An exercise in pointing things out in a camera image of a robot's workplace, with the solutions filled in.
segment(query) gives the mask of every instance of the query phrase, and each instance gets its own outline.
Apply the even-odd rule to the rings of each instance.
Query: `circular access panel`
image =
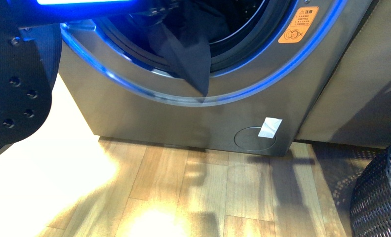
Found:
[[[235,135],[235,144],[250,152],[263,151],[273,146],[276,141],[276,137],[258,137],[260,131],[260,127],[248,127],[242,129]]]

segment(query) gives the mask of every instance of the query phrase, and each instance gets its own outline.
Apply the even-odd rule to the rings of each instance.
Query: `dark fabric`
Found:
[[[134,15],[133,20],[146,33],[153,51],[205,97],[211,66],[209,42],[228,36],[229,25],[239,26],[236,16],[235,6],[228,1],[182,0],[180,7],[165,14]]]

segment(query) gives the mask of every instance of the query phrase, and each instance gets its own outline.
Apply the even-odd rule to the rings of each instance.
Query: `wooden floor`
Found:
[[[349,237],[377,150],[293,143],[286,157],[92,135],[62,80],[46,124],[0,155],[0,237]]]

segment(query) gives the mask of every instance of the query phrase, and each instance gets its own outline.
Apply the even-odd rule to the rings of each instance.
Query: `black plastic part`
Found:
[[[36,132],[51,106],[51,87],[33,40],[23,39],[6,1],[0,1],[0,145]],[[34,111],[29,118],[26,110]]]
[[[60,24],[25,28],[21,30],[21,35],[36,43],[50,87],[53,88],[62,54]]]

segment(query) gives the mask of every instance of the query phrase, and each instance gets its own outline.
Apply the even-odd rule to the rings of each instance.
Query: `white paper tag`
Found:
[[[274,138],[275,133],[280,127],[282,119],[275,118],[265,118],[264,123],[262,124],[261,131],[258,134],[259,137]]]

